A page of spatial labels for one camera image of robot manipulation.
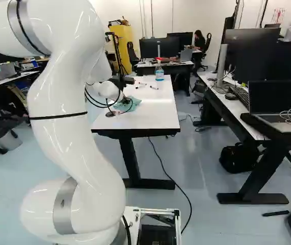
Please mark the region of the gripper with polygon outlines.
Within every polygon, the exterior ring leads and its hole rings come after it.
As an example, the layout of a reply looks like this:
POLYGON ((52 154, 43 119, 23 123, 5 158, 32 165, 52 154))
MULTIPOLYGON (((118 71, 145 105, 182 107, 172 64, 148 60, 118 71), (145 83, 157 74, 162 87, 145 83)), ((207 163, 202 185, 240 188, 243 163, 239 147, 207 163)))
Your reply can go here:
POLYGON ((127 85, 135 84, 134 78, 127 76, 112 76, 109 81, 114 83, 119 89, 124 89, 127 85))

